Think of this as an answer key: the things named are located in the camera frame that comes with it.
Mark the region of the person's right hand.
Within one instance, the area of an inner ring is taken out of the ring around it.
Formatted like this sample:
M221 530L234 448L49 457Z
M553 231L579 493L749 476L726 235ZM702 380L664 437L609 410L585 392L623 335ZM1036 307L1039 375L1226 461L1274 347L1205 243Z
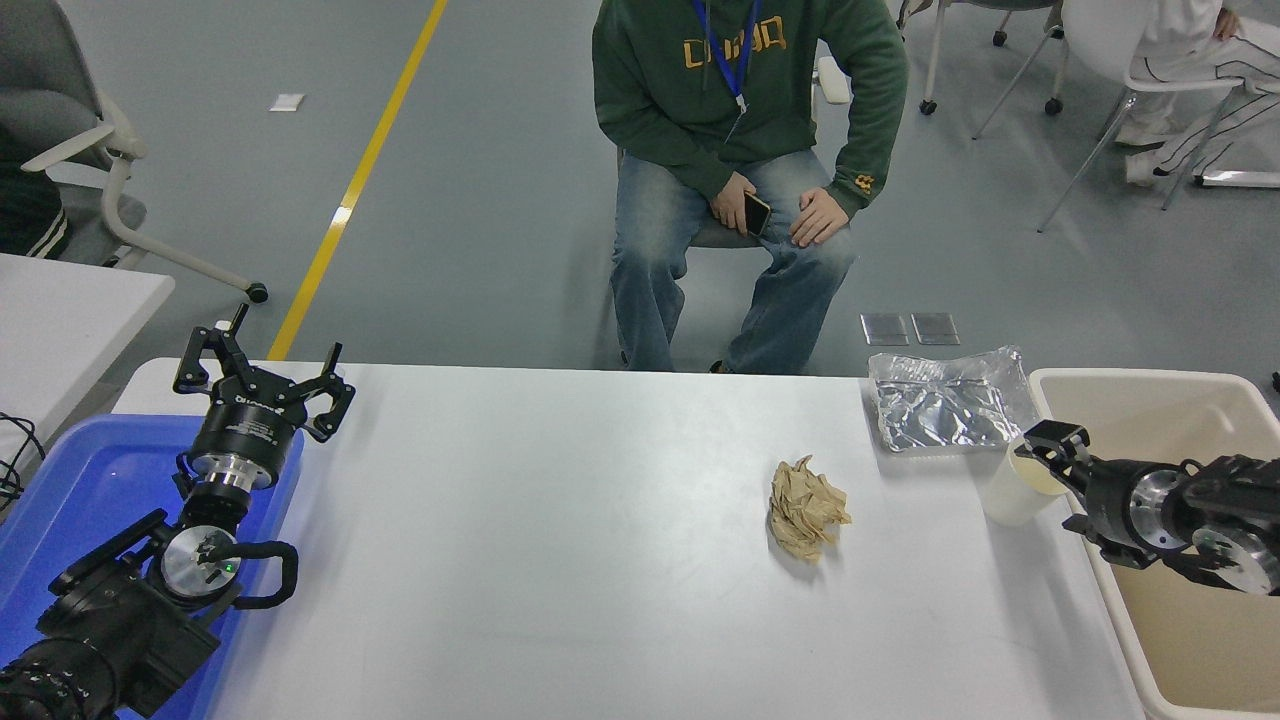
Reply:
M755 186L736 170L709 202L710 214L724 227L741 236L749 234L748 197L756 195Z

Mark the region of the person's left hand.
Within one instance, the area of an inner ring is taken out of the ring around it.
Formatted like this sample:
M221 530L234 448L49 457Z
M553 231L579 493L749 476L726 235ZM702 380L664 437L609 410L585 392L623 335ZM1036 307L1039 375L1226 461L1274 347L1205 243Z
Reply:
M850 214L826 188L810 188L799 196L797 215L788 228L788 237L801 249L822 245L846 229L850 220Z

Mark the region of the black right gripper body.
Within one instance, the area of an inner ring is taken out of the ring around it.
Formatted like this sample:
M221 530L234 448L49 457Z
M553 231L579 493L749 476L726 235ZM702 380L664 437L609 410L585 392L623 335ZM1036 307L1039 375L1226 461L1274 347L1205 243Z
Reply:
M1102 551L1147 551L1129 518L1132 493L1146 469L1147 461L1129 459L1075 461L1088 520L1085 538Z

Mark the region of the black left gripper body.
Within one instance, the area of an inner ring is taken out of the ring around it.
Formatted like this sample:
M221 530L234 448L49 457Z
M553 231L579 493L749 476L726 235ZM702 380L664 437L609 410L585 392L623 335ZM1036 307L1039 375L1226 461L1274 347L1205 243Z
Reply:
M306 423L302 404L275 404L275 397L255 398L241 380L218 380L210 409L189 451L188 464L206 471L215 457L237 456L262 471L285 465L296 432Z

